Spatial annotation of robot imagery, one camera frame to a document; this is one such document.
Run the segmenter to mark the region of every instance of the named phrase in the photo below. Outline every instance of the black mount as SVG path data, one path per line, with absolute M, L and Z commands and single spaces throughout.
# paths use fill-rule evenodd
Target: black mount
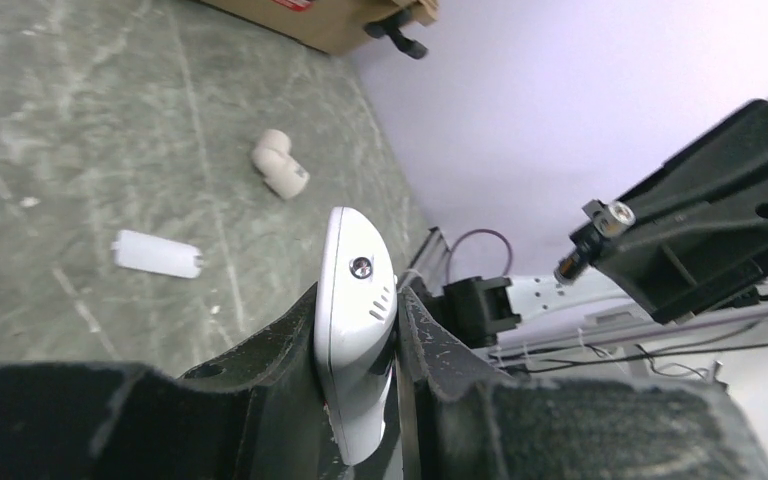
M 507 277 L 472 277 L 444 286 L 442 296 L 425 291 L 420 298 L 449 333 L 470 348 L 482 348 L 496 345 L 497 333 L 515 329 L 522 320 L 511 309 L 509 286 Z
M 419 60 L 428 55 L 425 45 L 407 38 L 402 34 L 401 28 L 413 21 L 410 10 L 400 10 L 393 15 L 377 22 L 367 23 L 363 30 L 372 38 L 381 38 L 384 35 L 390 37 L 393 45 L 405 55 Z
M 619 201 L 637 222 L 585 262 L 658 323 L 720 308 L 768 276 L 768 101 L 726 118 Z M 590 247 L 591 226 L 571 235 Z

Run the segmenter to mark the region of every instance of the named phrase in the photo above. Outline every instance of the gray concrete floor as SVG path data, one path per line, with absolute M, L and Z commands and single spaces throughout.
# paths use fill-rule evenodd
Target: gray concrete floor
M 248 158 L 266 128 L 311 174 L 290 202 Z M 0 361 L 180 374 L 316 281 L 337 205 L 397 269 L 425 236 L 346 62 L 186 0 L 0 0 Z M 123 228 L 198 246 L 202 275 L 117 268 Z

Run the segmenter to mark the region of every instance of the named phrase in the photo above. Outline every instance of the cardboard box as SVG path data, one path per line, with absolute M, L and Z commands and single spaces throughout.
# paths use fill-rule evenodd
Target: cardboard box
M 437 18 L 437 0 L 203 0 L 332 55 L 372 40 L 364 25 L 409 8 L 423 25 Z

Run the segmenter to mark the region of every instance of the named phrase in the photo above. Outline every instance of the black foam padding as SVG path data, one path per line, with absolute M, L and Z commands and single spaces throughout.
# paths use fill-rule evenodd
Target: black foam padding
M 718 386 L 514 379 L 399 297 L 405 479 L 768 479 L 768 459 Z
M 0 478 L 317 478 L 330 427 L 315 305 L 313 286 L 177 380 L 140 364 L 0 364 Z

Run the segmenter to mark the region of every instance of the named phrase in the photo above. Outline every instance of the white pvc elbow fitting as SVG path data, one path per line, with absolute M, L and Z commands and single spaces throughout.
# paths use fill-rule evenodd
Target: white pvc elbow fitting
M 279 197 L 289 200 L 304 190 L 310 174 L 290 156 L 292 142 L 280 130 L 267 130 L 252 151 L 252 162 L 263 181 Z

